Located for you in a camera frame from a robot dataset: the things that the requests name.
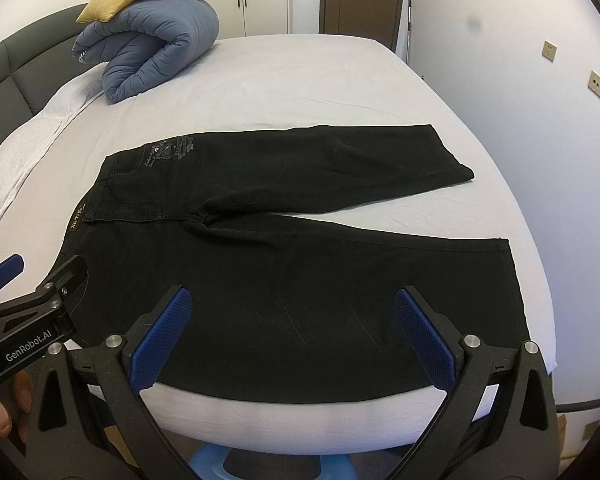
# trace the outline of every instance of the bed headboard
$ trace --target bed headboard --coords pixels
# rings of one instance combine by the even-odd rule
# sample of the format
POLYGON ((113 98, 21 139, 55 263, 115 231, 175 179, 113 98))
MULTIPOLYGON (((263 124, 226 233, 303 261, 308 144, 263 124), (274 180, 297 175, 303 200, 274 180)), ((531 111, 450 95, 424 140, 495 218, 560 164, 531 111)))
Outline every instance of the bed headboard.
POLYGON ((60 10, 0 42, 0 144, 58 89, 90 67, 71 57, 84 4, 60 10))

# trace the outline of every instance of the blue duvet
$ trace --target blue duvet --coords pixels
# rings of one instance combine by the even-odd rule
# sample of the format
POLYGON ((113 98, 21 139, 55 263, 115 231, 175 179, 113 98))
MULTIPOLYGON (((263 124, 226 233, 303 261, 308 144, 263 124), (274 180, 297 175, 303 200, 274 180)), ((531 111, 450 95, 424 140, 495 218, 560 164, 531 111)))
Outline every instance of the blue duvet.
POLYGON ((117 103, 168 81, 202 56, 218 32, 218 16, 204 0, 143 0, 109 22, 87 25, 72 54, 88 64, 108 62, 102 85, 117 103))

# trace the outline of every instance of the black jeans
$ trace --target black jeans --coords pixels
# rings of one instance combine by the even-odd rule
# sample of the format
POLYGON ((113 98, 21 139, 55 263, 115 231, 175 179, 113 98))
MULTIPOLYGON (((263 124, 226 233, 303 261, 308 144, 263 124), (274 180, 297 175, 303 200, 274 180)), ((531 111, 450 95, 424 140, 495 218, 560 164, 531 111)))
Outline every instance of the black jeans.
POLYGON ((194 315, 165 384, 269 402, 426 386, 394 321, 395 293, 415 285, 461 333, 516 348, 528 331, 508 242, 272 213, 327 212, 472 177, 431 126, 196 134, 109 156, 56 262, 81 254, 88 264, 70 309, 76 340, 124 333, 178 284, 194 315))

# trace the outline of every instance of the wall socket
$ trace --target wall socket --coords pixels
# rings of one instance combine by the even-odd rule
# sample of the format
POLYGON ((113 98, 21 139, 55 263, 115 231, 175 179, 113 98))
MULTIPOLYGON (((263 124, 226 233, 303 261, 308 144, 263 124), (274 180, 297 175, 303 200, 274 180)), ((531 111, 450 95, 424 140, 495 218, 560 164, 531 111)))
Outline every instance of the wall socket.
POLYGON ((544 47, 542 48, 542 55, 547 58, 549 61, 554 62, 555 59, 555 51, 558 49, 554 44, 549 43, 548 41, 544 42, 544 47))
POLYGON ((591 75, 589 76, 589 84, 587 86, 591 89, 591 91, 600 97, 600 76, 591 71, 591 75))

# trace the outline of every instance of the mattress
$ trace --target mattress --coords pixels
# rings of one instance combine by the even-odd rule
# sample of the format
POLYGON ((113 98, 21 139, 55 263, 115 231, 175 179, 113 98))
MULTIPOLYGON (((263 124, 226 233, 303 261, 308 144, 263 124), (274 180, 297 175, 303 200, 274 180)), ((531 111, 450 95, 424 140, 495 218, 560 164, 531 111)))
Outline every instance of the mattress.
MULTIPOLYGON (((88 85, 93 74, 91 80, 89 73, 80 77, 88 85)), ((72 84, 79 85, 78 78, 72 84)), ((32 291, 46 276, 75 205, 107 155, 197 132, 432 124, 446 148, 474 170, 471 182, 302 216, 404 234, 508 238, 529 332, 548 371, 554 370, 551 296, 515 198, 471 131, 379 43, 302 35, 218 41, 158 88, 115 105, 100 96, 72 109, 77 115, 61 121, 61 133, 28 177, 20 179, 19 192, 11 191, 13 203, 1 217, 0 261, 17 252, 26 267, 0 291, 0 301, 32 291)), ((10 137, 1 148, 17 151, 18 143, 10 137)), ((494 393, 490 386, 475 418, 488 413, 494 393)), ((364 402, 269 404, 216 399, 156 384, 141 395, 163 428, 199 440, 264 452, 335 454, 414 442, 445 394, 430 386, 364 402)))

